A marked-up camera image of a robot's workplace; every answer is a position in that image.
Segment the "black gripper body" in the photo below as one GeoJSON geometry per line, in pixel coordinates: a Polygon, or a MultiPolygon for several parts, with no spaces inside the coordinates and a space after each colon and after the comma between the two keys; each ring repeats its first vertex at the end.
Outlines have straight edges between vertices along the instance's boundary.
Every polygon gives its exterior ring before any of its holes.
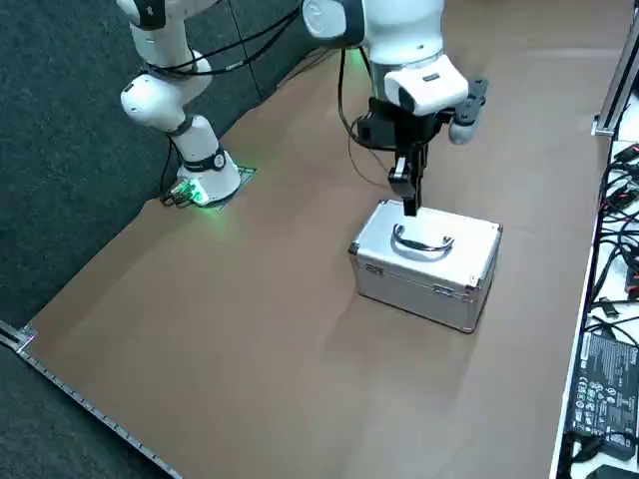
{"type": "Polygon", "coordinates": [[[427,145],[454,116],[452,107],[425,116],[377,98],[368,99],[368,113],[356,121],[356,139],[372,150],[409,149],[427,145]]]}

